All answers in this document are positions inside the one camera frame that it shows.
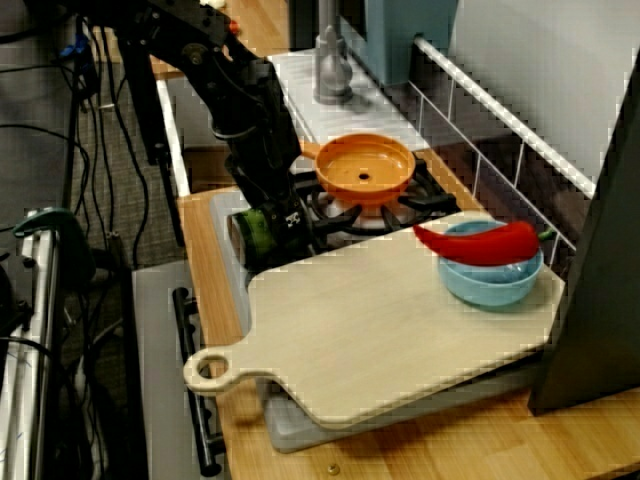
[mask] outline oven door handle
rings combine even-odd
[[[173,307],[178,324],[180,337],[180,350],[182,361],[196,353],[193,342],[195,327],[189,321],[189,316],[198,312],[198,305],[193,299],[189,299],[189,291],[186,288],[178,288],[173,291]],[[189,409],[191,410],[191,423],[196,437],[196,449],[200,462],[200,474],[203,477],[214,477],[222,468],[216,463],[215,456],[226,451],[222,435],[212,435],[209,431],[209,418],[211,412],[207,409],[204,398],[187,389],[189,397]]]

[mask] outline wall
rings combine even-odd
[[[449,57],[595,181],[639,19],[637,0],[461,0]]]
[[[417,40],[410,81],[385,93],[494,218],[559,232],[543,250],[546,264],[566,279],[589,197],[543,158],[526,129],[500,120],[430,55]]]

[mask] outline wooden cutting board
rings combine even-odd
[[[444,231],[487,218],[462,212],[427,224]],[[202,395],[270,377],[325,428],[342,429],[526,357],[546,342],[563,282],[544,267],[531,293],[481,308],[441,283],[438,257],[411,229],[269,270],[249,286],[252,329],[184,368]],[[227,371],[198,372],[211,360]]]

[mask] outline metal stand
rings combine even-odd
[[[135,108],[140,134],[151,165],[158,165],[162,186],[167,198],[167,206],[171,216],[173,232],[179,246],[184,246],[182,228],[178,208],[173,198],[170,180],[171,153],[169,141],[164,130],[162,106],[158,97],[156,80],[151,68],[149,51],[139,43],[122,38],[118,39],[118,47],[122,56],[122,63],[129,82],[131,98]]]

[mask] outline black panel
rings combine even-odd
[[[640,385],[638,89],[636,63],[529,400],[534,414]]]

